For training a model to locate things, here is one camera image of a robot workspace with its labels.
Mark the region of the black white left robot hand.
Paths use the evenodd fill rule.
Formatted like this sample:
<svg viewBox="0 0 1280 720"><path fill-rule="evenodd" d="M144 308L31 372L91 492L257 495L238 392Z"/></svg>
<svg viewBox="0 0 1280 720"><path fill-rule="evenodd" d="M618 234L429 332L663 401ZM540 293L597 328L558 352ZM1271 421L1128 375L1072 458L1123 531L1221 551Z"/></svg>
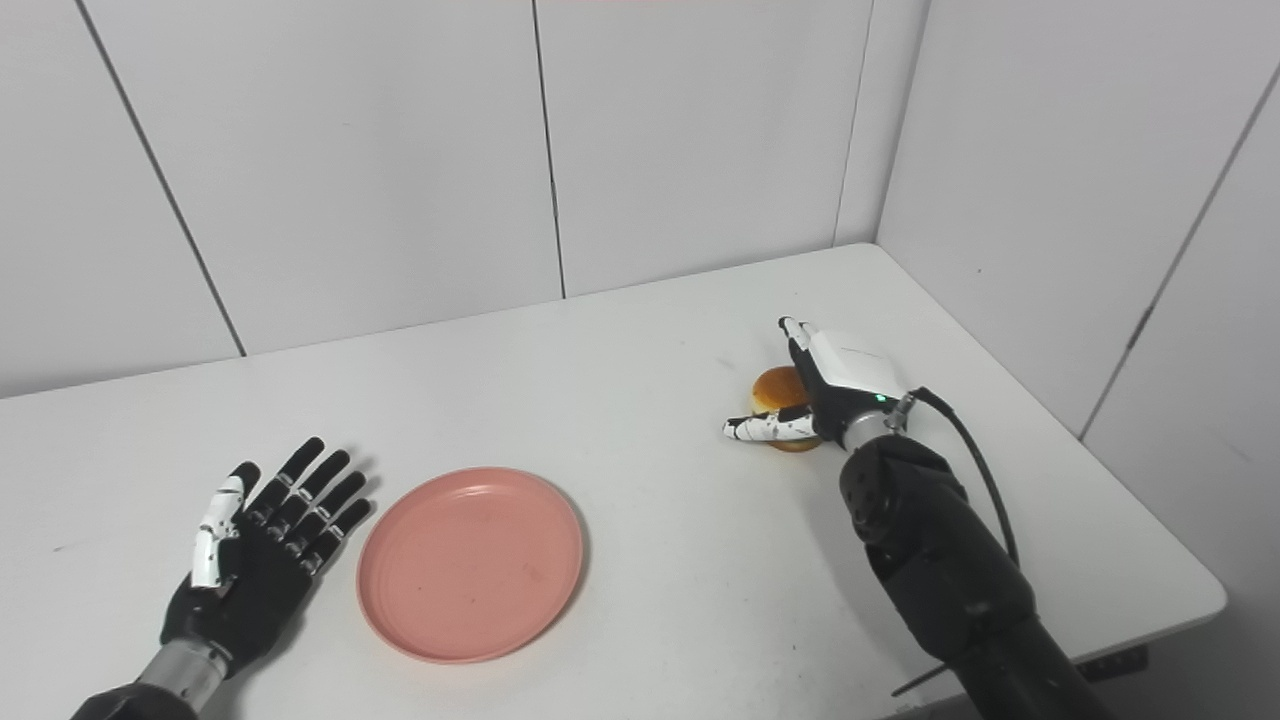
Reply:
<svg viewBox="0 0 1280 720"><path fill-rule="evenodd" d="M349 452L306 439L269 478L243 461L204 511L161 644L211 650L229 676L268 656L349 534L372 512Z"/></svg>

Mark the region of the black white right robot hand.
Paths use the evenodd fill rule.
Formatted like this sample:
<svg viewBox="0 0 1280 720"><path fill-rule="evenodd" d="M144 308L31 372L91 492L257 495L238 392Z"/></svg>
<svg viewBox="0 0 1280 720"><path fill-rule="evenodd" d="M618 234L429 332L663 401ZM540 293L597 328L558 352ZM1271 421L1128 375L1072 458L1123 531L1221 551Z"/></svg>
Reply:
<svg viewBox="0 0 1280 720"><path fill-rule="evenodd" d="M854 452L874 438L902 433L910 392L893 363L864 340L823 331L794 316L778 319L806 398L731 418L722 433L746 443L822 441Z"/></svg>

